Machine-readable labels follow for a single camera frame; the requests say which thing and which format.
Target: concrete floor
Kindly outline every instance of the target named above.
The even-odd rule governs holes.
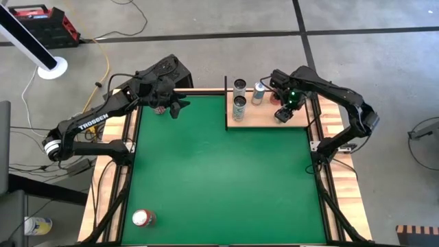
[[[64,1],[39,1],[47,7],[65,10],[85,38],[112,30],[135,32],[142,26],[141,15],[132,5],[116,5],[109,0],[71,2],[77,16]],[[8,5],[29,3],[34,1],[10,0]],[[137,0],[136,3],[148,18],[147,28],[137,36],[298,30],[289,0]],[[435,1],[308,0],[300,1],[300,6],[307,30],[439,26],[439,3]],[[81,28],[79,20],[88,30]],[[368,145],[353,155],[372,236],[380,243],[398,243],[397,224],[439,226],[439,173],[418,166],[407,149],[407,131],[421,120],[435,117],[439,109],[438,41],[438,32],[309,37],[319,75],[360,92],[380,114],[381,122]],[[255,82],[273,69],[289,72],[307,63],[299,36],[102,46],[108,53],[113,73],[133,73],[166,55],[176,54],[191,70],[195,87],[221,87],[224,75]],[[105,72],[105,60],[97,45],[51,53],[66,58],[69,70],[53,81],[37,77],[29,89],[29,109],[37,128],[53,128],[59,121],[80,112],[93,83]],[[15,47],[0,47],[0,58],[2,87],[7,89],[0,91],[0,99],[12,102],[12,125],[27,126],[21,92],[34,65]],[[117,78],[113,86],[122,82],[123,78]],[[94,105],[100,103],[98,97],[93,101]],[[40,140],[31,132],[26,133]],[[11,142],[11,162],[49,163],[26,137],[13,134]],[[426,137],[413,146],[422,162],[439,168],[434,162],[439,158],[436,141]],[[42,180],[38,176],[24,176]],[[90,183],[90,173],[59,183],[85,189]],[[30,200],[29,211],[42,203]],[[67,216],[60,209],[71,213]],[[61,230],[32,238],[30,245],[48,240],[72,244],[82,213],[82,207],[69,205],[67,209],[64,204],[52,202],[40,214],[59,222]]]

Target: white label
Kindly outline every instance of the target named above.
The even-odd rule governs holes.
[[[85,130],[85,129],[91,127],[91,126],[94,126],[94,125],[98,124],[99,122],[101,122],[101,121],[103,121],[103,120],[105,120],[107,118],[108,118],[108,114],[104,114],[104,115],[102,115],[100,117],[96,117],[95,119],[92,119],[91,121],[88,121],[88,122],[82,124],[81,126],[79,126],[79,128],[81,130]]]

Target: table leg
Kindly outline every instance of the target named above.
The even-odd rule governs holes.
[[[9,192],[22,189],[28,195],[49,198],[59,202],[68,202],[82,206],[85,206],[87,203],[88,195],[86,193],[38,182],[14,174],[9,174],[8,178]]]

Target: green table surface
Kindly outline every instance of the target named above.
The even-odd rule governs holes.
[[[225,131],[224,97],[188,100],[178,119],[143,109],[122,244],[325,243],[305,130]]]

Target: can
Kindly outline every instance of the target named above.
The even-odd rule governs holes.
[[[275,92],[272,92],[272,94],[270,96],[270,102],[275,106],[278,106],[281,104],[281,100],[278,98],[278,96]]]
[[[254,104],[255,106],[260,105],[262,103],[264,93],[265,87],[262,85],[262,83],[256,82],[253,89],[252,104]]]
[[[244,96],[239,95],[233,99],[233,119],[235,121],[242,121],[244,119],[246,103],[247,100]]]
[[[147,209],[139,209],[132,214],[132,223],[140,227],[153,225],[156,219],[156,214]]]
[[[235,82],[233,82],[233,99],[237,96],[245,96],[246,86],[247,86],[247,82],[245,80],[242,79],[235,80]]]
[[[46,217],[25,217],[25,236],[45,235],[51,229],[53,222]]]
[[[158,106],[157,108],[154,108],[154,113],[156,113],[157,115],[162,115],[163,113],[165,113],[166,108],[164,106]]]

